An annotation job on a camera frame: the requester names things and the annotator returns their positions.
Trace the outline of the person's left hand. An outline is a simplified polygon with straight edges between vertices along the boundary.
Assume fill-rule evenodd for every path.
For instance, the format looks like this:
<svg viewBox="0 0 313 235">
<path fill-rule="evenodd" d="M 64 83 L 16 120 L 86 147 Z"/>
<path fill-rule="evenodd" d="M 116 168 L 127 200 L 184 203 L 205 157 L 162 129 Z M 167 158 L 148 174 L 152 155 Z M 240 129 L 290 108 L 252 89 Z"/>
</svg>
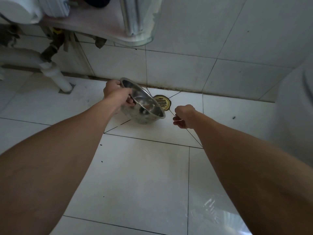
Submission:
<svg viewBox="0 0 313 235">
<path fill-rule="evenodd" d="M 108 88 L 108 82 L 103 90 L 104 102 L 109 109 L 117 114 L 122 106 L 135 106 L 134 100 L 131 98 L 132 90 L 130 88 L 116 87 Z"/>
</svg>

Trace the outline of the person's right forearm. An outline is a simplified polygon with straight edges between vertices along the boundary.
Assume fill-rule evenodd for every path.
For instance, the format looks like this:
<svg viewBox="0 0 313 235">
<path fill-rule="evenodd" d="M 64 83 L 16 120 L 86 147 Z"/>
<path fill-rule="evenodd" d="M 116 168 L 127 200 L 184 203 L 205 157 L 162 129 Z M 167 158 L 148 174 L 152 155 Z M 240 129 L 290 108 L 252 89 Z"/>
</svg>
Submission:
<svg viewBox="0 0 313 235">
<path fill-rule="evenodd" d="M 199 112 L 186 124 L 253 235 L 313 235 L 313 168 Z"/>
</svg>

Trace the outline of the dark round object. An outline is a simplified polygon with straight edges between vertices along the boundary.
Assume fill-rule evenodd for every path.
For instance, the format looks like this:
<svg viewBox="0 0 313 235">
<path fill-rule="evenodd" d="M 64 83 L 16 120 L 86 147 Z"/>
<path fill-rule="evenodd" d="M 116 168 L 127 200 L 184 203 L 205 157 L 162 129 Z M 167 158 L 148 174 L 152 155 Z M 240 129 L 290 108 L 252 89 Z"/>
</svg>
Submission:
<svg viewBox="0 0 313 235">
<path fill-rule="evenodd" d="M 83 0 L 88 5 L 95 8 L 104 8 L 106 7 L 111 0 Z"/>
</svg>

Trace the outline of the white ribbed bottle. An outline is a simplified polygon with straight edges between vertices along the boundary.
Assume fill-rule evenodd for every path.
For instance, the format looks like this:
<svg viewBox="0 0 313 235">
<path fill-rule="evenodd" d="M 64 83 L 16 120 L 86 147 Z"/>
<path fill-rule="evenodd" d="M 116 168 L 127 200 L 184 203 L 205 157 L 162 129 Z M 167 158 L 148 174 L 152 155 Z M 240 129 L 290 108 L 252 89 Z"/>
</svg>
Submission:
<svg viewBox="0 0 313 235">
<path fill-rule="evenodd" d="M 43 12 L 53 18 L 64 18 L 69 15 L 69 0 L 38 0 Z"/>
</svg>

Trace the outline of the person's left forearm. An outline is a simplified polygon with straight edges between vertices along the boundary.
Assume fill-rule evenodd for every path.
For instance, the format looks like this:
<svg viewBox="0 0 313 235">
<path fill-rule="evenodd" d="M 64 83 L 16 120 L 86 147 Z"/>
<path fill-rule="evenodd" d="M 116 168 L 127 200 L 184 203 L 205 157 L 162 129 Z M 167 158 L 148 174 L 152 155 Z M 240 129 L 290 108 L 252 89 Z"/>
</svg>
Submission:
<svg viewBox="0 0 313 235">
<path fill-rule="evenodd" d="M 0 155 L 0 235 L 49 235 L 120 103 L 107 97 Z"/>
</svg>

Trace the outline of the shiny metal cylinder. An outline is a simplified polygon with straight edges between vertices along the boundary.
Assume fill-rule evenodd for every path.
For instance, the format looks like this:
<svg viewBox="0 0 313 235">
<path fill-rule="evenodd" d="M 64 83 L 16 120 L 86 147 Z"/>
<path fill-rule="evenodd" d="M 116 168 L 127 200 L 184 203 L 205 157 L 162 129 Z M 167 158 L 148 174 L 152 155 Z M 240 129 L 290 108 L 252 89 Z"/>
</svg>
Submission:
<svg viewBox="0 0 313 235">
<path fill-rule="evenodd" d="M 127 36 L 154 35 L 164 0 L 119 0 Z"/>
</svg>

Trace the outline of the person's right hand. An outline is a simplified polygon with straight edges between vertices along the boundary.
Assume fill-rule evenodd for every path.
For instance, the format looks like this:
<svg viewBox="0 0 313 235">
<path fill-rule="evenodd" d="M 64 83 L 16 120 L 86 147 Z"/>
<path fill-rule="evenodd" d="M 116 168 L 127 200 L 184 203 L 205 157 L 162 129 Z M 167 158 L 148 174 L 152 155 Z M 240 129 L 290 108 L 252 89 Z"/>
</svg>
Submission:
<svg viewBox="0 0 313 235">
<path fill-rule="evenodd" d="M 192 105 L 177 106 L 175 108 L 175 115 L 176 114 L 181 119 L 185 120 L 187 124 L 187 129 L 194 129 L 194 117 L 197 115 L 197 111 Z"/>
</svg>

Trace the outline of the clear plastic sheet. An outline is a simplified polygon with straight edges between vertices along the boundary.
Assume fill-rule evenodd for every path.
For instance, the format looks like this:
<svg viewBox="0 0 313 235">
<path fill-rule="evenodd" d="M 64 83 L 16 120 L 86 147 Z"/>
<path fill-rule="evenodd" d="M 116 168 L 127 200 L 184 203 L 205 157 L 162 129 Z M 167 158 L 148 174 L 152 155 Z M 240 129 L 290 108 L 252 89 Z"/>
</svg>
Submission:
<svg viewBox="0 0 313 235">
<path fill-rule="evenodd" d="M 190 195 L 188 235 L 253 235 L 230 202 L 219 194 Z"/>
</svg>

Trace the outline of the brass floor drain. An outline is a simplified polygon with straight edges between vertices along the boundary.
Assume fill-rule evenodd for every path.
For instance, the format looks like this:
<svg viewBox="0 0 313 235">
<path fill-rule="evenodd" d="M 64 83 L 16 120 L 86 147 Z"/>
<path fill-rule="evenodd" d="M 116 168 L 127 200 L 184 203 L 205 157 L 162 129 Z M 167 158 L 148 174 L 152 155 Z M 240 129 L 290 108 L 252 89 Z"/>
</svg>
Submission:
<svg viewBox="0 0 313 235">
<path fill-rule="evenodd" d="M 171 100 L 164 95 L 155 95 L 153 97 L 164 111 L 170 110 Z"/>
</svg>

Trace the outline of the white toilet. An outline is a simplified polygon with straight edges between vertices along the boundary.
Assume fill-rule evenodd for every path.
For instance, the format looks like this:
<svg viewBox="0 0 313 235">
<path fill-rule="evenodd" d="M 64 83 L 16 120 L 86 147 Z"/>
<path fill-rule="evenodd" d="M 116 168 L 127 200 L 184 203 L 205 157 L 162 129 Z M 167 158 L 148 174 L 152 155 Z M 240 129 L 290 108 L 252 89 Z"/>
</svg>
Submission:
<svg viewBox="0 0 313 235">
<path fill-rule="evenodd" d="M 269 140 L 313 168 L 313 49 L 280 83 Z"/>
</svg>

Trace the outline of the white drain pipe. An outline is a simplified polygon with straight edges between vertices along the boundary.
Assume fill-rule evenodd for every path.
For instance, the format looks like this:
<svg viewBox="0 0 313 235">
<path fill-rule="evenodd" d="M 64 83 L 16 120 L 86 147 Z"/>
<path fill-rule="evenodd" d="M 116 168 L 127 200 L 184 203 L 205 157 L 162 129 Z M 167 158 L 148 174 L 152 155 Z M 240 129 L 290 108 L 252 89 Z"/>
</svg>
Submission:
<svg viewBox="0 0 313 235">
<path fill-rule="evenodd" d="M 0 47 L 0 62 L 6 61 L 8 58 L 17 60 L 30 61 L 40 67 L 41 72 L 62 90 L 65 94 L 70 94 L 73 86 L 62 74 L 57 64 L 50 60 L 44 60 L 41 53 L 26 48 L 8 48 Z"/>
</svg>

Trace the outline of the white plastic container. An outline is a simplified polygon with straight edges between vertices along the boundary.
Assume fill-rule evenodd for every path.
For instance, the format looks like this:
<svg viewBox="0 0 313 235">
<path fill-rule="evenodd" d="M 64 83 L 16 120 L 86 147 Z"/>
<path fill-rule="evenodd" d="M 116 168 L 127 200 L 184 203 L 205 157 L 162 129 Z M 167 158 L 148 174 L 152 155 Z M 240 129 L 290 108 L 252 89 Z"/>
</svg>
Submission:
<svg viewBox="0 0 313 235">
<path fill-rule="evenodd" d="M 37 24 L 45 15 L 38 0 L 0 0 L 0 14 L 18 24 Z"/>
</svg>

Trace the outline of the stainless steel bowl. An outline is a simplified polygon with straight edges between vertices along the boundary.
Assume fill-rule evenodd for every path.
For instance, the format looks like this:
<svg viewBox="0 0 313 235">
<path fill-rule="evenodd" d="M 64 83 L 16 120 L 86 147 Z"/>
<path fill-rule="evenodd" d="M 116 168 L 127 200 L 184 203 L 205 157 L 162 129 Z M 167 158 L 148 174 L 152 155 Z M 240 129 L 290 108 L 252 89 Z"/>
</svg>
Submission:
<svg viewBox="0 0 313 235">
<path fill-rule="evenodd" d="M 130 88 L 134 106 L 121 106 L 121 111 L 134 122 L 146 125 L 159 119 L 165 119 L 166 114 L 160 104 L 137 83 L 128 78 L 120 79 L 121 87 Z"/>
</svg>

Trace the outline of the brass water valve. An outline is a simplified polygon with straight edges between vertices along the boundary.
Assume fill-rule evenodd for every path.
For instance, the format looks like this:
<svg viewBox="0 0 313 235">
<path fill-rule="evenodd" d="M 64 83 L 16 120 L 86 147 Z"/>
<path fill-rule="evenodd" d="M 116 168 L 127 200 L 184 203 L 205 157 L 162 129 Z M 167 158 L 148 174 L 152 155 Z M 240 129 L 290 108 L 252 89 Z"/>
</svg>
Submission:
<svg viewBox="0 0 313 235">
<path fill-rule="evenodd" d="M 65 42 L 64 30 L 55 27 L 41 27 L 46 37 L 51 40 L 49 46 L 41 53 L 40 58 L 43 62 L 52 62 L 53 55 Z"/>
</svg>

